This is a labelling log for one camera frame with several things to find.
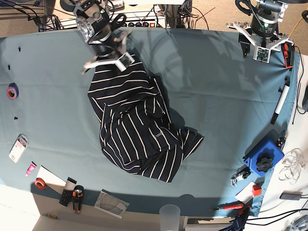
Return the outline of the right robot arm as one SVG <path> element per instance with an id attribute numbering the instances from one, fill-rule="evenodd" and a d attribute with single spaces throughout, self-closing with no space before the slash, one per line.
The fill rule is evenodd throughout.
<path id="1" fill-rule="evenodd" d="M 121 72 L 135 62 L 127 51 L 127 37 L 131 31 L 119 31 L 126 22 L 126 15 L 118 14 L 111 19 L 107 0 L 62 0 L 61 7 L 72 12 L 76 25 L 86 44 L 95 51 L 91 61 L 83 65 L 82 74 L 100 65 L 114 64 Z"/>

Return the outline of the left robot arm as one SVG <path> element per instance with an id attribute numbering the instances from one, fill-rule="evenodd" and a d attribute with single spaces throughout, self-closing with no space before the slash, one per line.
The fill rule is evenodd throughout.
<path id="1" fill-rule="evenodd" d="M 254 47 L 253 59 L 269 63 L 270 56 L 274 52 L 282 52 L 285 58 L 286 68 L 288 59 L 292 59 L 294 42 L 289 35 L 279 32 L 278 23 L 282 22 L 288 3 L 278 0 L 258 0 L 253 6 L 249 0 L 237 0 L 238 9 L 248 16 L 252 16 L 251 23 L 234 22 L 227 23 L 226 28 L 235 29 L 239 32 L 239 43 L 243 56 L 250 53 L 250 46 Z"/>

